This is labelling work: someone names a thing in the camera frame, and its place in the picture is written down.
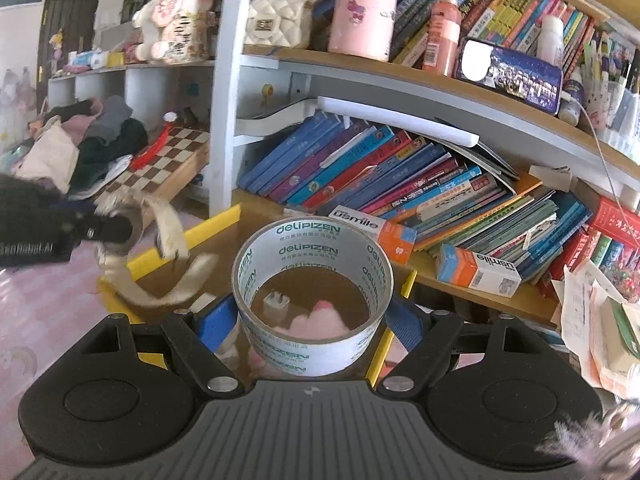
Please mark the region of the row of leaning books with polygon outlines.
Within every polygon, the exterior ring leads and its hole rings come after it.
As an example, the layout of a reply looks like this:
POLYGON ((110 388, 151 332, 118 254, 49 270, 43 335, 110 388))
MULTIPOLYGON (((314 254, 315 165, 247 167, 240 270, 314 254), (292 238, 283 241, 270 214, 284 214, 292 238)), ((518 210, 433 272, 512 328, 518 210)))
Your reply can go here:
POLYGON ((483 143, 464 148, 325 110, 280 110, 238 127, 277 137, 240 175, 242 190, 306 214, 368 214, 408 230, 414 252, 457 247, 511 263, 525 281, 536 281, 591 217, 574 193, 518 174, 483 143))

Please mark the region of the red tassel ornament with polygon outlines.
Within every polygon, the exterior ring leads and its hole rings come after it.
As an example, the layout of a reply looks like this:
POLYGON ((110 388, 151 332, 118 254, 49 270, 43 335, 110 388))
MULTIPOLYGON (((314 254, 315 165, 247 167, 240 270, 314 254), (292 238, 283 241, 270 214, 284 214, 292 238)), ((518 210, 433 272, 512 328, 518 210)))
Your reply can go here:
POLYGON ((175 112, 167 112, 164 117, 164 126, 163 130, 160 133, 160 136, 149 146, 147 146, 143 151, 134 156, 128 169, 132 172, 136 172, 138 170, 143 169, 148 166, 153 158, 160 152, 160 150, 166 145, 169 133, 175 127, 175 122, 178 116, 175 112))

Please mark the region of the white bookshelf frame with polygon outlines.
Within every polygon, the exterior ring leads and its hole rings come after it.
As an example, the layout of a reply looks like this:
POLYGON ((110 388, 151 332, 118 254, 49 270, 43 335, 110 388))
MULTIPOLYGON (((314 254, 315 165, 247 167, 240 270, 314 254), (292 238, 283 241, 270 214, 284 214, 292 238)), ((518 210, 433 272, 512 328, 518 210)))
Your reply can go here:
POLYGON ((639 167, 590 134, 518 101, 455 79, 390 63, 324 52, 246 48, 250 0, 224 0, 213 61, 194 65, 142 64, 100 70, 49 84, 49 101, 63 104, 119 94, 134 118, 154 132, 168 110, 182 107, 182 83, 201 84, 195 114, 208 121, 209 149, 186 164, 160 194, 175 197, 199 172, 205 174, 210 214, 232 204, 236 180, 267 148, 268 133, 242 133, 241 118, 266 114, 303 98, 325 96, 439 118, 471 131, 516 166, 569 166, 574 176, 613 188, 629 208, 639 203, 639 167))

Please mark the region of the red dictionary book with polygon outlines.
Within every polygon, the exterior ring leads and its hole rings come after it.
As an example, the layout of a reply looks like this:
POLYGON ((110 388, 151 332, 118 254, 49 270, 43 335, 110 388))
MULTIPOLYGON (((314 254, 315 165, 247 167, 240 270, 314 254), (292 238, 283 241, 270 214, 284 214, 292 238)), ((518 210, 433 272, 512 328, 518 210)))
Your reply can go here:
POLYGON ((640 243, 640 219, 638 214, 620 208, 612 200, 600 197, 592 206, 590 226, 616 242, 638 248, 640 243))

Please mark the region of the white patterned wristwatch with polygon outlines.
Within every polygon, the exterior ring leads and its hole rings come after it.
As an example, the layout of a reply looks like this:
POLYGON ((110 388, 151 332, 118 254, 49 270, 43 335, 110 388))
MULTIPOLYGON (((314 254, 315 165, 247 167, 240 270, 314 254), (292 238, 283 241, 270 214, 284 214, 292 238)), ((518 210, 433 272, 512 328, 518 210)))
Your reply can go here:
POLYGON ((134 306, 150 310, 183 304, 195 296, 216 268, 216 255, 202 252, 194 256, 190 253, 178 212, 166 198, 142 191, 119 190, 100 198, 96 213, 108 220, 122 216, 132 223, 132 234, 123 242, 101 242, 96 246, 96 261, 102 278, 134 306), (160 262, 185 262, 188 265, 177 284, 160 297, 143 289, 129 267, 131 249, 144 233, 146 217, 155 224, 155 255, 160 262))

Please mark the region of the white orange toothpaste box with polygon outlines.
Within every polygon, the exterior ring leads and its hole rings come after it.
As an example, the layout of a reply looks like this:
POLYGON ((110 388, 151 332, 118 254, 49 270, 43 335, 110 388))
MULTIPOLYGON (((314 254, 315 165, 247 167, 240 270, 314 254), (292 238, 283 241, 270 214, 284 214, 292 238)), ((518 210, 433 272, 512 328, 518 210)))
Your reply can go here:
POLYGON ((345 206, 336 206, 329 217, 340 219, 365 232, 383 248, 391 262, 408 263, 416 242, 414 229, 345 206))

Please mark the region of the pink checkered tablecloth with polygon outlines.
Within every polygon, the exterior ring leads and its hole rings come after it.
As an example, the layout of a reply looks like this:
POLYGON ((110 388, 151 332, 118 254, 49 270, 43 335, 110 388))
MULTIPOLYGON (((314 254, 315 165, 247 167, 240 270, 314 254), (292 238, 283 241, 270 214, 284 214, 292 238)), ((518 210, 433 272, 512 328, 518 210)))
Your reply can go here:
POLYGON ((122 310, 101 281, 92 243, 68 263, 1 272, 1 477, 32 462, 17 422, 24 391, 107 313, 122 310))

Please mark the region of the wooden chessboard box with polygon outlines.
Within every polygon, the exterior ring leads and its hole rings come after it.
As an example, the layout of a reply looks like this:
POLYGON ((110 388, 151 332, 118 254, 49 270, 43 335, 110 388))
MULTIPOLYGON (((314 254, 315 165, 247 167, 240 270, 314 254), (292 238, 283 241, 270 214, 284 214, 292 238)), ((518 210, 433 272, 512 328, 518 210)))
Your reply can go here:
POLYGON ((166 143, 146 166, 125 171, 93 200, 118 190, 137 190, 172 200, 186 188, 209 161, 209 133, 182 127, 166 130, 166 143))

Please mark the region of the pink cylindrical tumbler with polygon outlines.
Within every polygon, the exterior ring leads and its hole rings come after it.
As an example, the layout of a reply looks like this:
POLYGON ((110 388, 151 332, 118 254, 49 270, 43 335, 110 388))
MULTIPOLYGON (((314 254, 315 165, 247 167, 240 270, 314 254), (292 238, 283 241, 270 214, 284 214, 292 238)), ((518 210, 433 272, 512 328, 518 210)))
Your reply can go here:
POLYGON ((328 51, 387 62, 397 0, 335 0, 328 51))

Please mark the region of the white quilted pearl handbag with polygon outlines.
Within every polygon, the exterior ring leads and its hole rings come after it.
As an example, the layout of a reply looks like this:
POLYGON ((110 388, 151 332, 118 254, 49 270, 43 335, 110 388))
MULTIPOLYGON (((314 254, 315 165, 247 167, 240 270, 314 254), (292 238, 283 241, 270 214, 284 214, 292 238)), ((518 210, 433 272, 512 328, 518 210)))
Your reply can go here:
POLYGON ((246 46, 306 49, 311 35, 308 0, 252 0, 245 27, 246 46))

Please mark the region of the messy paper pile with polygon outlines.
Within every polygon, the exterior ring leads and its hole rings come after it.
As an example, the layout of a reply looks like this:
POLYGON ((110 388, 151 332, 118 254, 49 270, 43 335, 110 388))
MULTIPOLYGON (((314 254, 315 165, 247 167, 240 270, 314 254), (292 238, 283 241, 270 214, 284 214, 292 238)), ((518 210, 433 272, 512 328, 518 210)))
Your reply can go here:
POLYGON ((639 306, 630 304, 589 260, 553 283, 558 324, 570 362, 590 386, 639 397, 639 306))

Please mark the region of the pile of clothes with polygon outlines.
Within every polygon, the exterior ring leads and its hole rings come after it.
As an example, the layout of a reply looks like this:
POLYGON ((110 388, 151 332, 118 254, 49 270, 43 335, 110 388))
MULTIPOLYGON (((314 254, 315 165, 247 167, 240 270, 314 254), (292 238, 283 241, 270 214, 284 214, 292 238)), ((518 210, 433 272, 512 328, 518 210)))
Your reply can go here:
POLYGON ((1 155, 1 173, 85 200, 120 177, 149 142, 121 96, 51 108, 29 138, 1 155))

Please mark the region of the pink plush pig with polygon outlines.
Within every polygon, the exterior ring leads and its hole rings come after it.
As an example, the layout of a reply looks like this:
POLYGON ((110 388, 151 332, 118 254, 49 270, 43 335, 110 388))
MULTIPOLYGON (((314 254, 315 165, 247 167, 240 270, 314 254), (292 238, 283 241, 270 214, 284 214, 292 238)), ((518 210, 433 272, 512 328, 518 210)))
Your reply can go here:
MULTIPOLYGON (((298 307, 288 307, 288 313, 296 313, 297 315, 284 315, 284 310, 268 310, 267 313, 271 314, 283 314, 284 318, 280 320, 280 324, 278 326, 271 326, 273 330, 278 333, 283 334, 287 337, 297 338, 297 339, 305 339, 305 340, 325 340, 325 339, 335 339, 342 338, 349 334, 350 329, 344 324, 341 315, 334 308, 334 305, 326 300, 319 300, 314 307, 310 311, 303 311, 304 309, 298 307)), ((250 320, 250 318, 239 310, 239 319, 242 321, 245 331, 248 334, 253 328, 256 328, 258 324, 262 323, 262 325, 268 326, 266 321, 257 321, 250 320)), ((356 354, 354 348, 347 348, 347 344, 339 344, 341 349, 334 349, 334 351, 330 352, 328 355, 331 359, 324 359, 321 362, 322 366, 332 366, 331 370, 334 369, 338 372, 340 370, 344 370, 344 368, 352 365, 353 362, 356 362, 360 359, 363 351, 360 351, 359 354, 356 354)), ((250 342, 250 351, 248 352, 247 362, 250 368, 252 369, 254 375, 262 375, 266 376, 267 374, 276 376, 277 374, 282 375, 283 370, 280 368, 271 366, 267 361, 265 361, 262 356, 256 353, 255 349, 253 349, 254 344, 250 342)), ((308 365, 305 368, 305 374, 302 374, 303 369, 292 367, 290 370, 287 369, 287 372, 295 372, 294 375, 298 376, 311 376, 307 374, 309 372, 308 365)))

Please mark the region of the orange pink bottle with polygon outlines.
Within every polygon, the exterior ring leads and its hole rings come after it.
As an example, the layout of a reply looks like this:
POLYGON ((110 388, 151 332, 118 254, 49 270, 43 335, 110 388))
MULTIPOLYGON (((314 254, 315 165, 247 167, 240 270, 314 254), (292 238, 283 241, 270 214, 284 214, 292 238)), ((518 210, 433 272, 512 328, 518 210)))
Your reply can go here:
POLYGON ((422 70, 450 77, 460 39, 461 12, 458 0, 438 0, 428 22, 422 70))

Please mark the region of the small white plug adapter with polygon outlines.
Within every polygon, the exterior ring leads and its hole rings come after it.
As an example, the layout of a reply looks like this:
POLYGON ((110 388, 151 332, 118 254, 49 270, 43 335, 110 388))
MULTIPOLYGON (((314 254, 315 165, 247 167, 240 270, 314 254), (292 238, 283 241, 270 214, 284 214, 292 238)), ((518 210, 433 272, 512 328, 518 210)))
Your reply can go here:
POLYGON ((285 316, 288 314, 288 305, 290 304, 290 298, 282 292, 273 290, 264 300, 262 305, 264 306, 265 315, 270 316, 285 316))

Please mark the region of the floral lucky cat figure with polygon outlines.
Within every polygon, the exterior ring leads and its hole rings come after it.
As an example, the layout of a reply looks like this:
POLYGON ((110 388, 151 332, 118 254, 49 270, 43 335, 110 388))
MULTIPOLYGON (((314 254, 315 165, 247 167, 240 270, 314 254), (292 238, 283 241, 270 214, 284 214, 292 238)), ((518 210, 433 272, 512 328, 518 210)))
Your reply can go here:
POLYGON ((140 62, 190 64, 209 58, 207 31, 214 0, 151 0, 132 18, 140 62))

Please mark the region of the clear packing tape roll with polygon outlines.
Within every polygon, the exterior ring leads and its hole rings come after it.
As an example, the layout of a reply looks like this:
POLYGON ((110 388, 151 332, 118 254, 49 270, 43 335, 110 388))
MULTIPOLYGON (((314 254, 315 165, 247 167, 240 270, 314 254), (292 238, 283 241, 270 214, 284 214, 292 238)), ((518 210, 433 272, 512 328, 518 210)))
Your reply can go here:
POLYGON ((324 377, 343 371, 321 365, 331 359, 331 351, 342 350, 339 344, 349 341, 347 348, 366 353, 390 306, 395 280, 390 259, 365 232, 335 218, 298 217, 268 224, 243 244, 232 266, 231 286, 238 312, 268 323, 249 334, 242 325, 256 353, 283 370, 278 376, 324 377), (273 290, 290 298, 289 307, 303 311, 319 300, 329 301, 349 334, 305 340, 276 332, 271 326, 278 326, 284 316, 265 315, 262 305, 273 290), (307 365, 311 376, 286 371, 298 367, 305 374, 307 365))

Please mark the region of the blue printed pencil case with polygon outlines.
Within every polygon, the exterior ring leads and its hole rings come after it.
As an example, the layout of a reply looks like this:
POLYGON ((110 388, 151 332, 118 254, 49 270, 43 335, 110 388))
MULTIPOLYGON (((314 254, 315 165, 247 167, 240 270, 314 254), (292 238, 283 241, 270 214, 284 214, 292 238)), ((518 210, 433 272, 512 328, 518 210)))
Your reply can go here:
POLYGON ((526 53, 466 38, 454 78, 510 96, 549 115, 560 109, 563 73, 526 53))

